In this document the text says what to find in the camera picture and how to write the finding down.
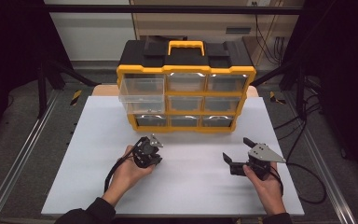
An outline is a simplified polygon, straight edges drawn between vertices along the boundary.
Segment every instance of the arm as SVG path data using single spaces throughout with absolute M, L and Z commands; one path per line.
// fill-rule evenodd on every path
M 132 146 L 127 146 L 126 155 Z M 142 177 L 153 172 L 156 165 L 145 169 L 139 168 L 133 158 L 127 158 L 116 169 L 109 189 L 101 198 L 97 198 L 86 210 L 74 209 L 57 219 L 55 224 L 108 224 L 113 220 L 115 206 L 121 197 L 132 188 Z
M 277 163 L 272 162 L 271 167 L 277 170 Z M 263 222 L 265 224 L 292 223 L 289 214 L 286 213 L 286 209 L 284 208 L 281 186 L 278 180 L 272 175 L 267 175 L 264 180 L 260 180 L 255 175 L 255 172 L 247 165 L 243 166 L 243 171 L 255 186 L 260 202 L 263 204 L 264 210 L 266 210 L 268 215 Z

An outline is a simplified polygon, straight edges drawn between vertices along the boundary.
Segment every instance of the yellow handle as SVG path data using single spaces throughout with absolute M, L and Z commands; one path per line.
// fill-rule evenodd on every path
M 201 49 L 202 56 L 205 56 L 202 41 L 188 41 L 188 40 L 171 40 L 168 46 L 168 55 L 171 55 L 172 48 L 188 48 L 188 49 Z

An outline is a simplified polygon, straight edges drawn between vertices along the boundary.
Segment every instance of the hand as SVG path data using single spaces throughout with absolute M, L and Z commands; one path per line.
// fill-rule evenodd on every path
M 133 146 L 127 146 L 126 152 L 123 156 L 129 153 L 132 147 Z M 116 206 L 124 193 L 132 188 L 142 177 L 151 174 L 155 167 L 156 165 L 151 165 L 145 169 L 139 168 L 135 164 L 133 157 L 129 156 L 116 169 L 109 189 L 102 198 L 112 204 L 112 206 Z
M 271 167 L 277 170 L 277 163 L 272 162 Z M 249 166 L 244 165 L 243 171 L 255 186 L 260 202 L 263 204 L 268 216 L 286 212 L 281 195 L 281 184 L 274 176 L 266 175 L 263 181 L 255 175 L 255 172 Z

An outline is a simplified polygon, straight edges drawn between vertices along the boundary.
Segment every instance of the aluminum rail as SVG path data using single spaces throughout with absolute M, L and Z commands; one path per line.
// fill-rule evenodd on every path
M 0 212 L 2 211 L 5 202 L 13 190 L 14 185 L 16 184 L 17 180 L 20 177 L 21 171 L 27 162 L 31 152 L 34 149 L 34 145 L 36 144 L 39 135 L 42 133 L 43 128 L 45 127 L 46 122 L 51 114 L 53 107 L 55 106 L 56 100 L 59 96 L 59 91 L 53 91 L 49 100 L 48 100 L 48 108 L 43 115 L 42 118 L 38 119 L 31 130 L 30 134 L 28 135 L 27 140 L 25 141 L 24 145 L 21 148 L 19 155 L 17 156 L 16 160 L 14 161 L 13 165 L 11 166 L 7 176 L 0 187 Z
M 283 94 L 285 99 L 288 100 L 293 113 L 296 115 L 295 99 L 293 94 L 288 94 L 286 92 Z M 327 194 L 334 206 L 334 209 L 336 210 L 339 220 L 342 224 L 355 224 L 356 220 L 351 212 L 351 209 L 345 201 L 345 198 L 342 195 L 342 192 L 339 189 L 335 178 L 331 174 L 330 169 L 327 167 L 327 164 L 324 161 L 319 148 L 316 146 L 310 131 L 307 129 L 307 127 L 304 131 L 304 138 L 308 144 L 307 149 L 309 151 L 310 157 L 315 165 L 316 170 L 318 171 L 320 178 L 326 186 Z
M 312 15 L 315 8 L 303 7 L 220 7 L 220 6 L 161 6 L 161 5 L 22 5 L 23 10 L 66 13 L 181 13 L 181 14 L 257 14 Z

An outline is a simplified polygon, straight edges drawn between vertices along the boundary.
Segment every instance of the wrist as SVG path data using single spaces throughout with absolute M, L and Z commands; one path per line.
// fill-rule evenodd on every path
M 110 185 L 109 189 L 103 194 L 102 198 L 115 207 L 127 190 L 128 188 L 123 185 L 116 184 L 114 181 Z
M 286 213 L 283 203 L 274 204 L 270 209 L 266 209 L 267 216 L 274 216 L 282 213 Z

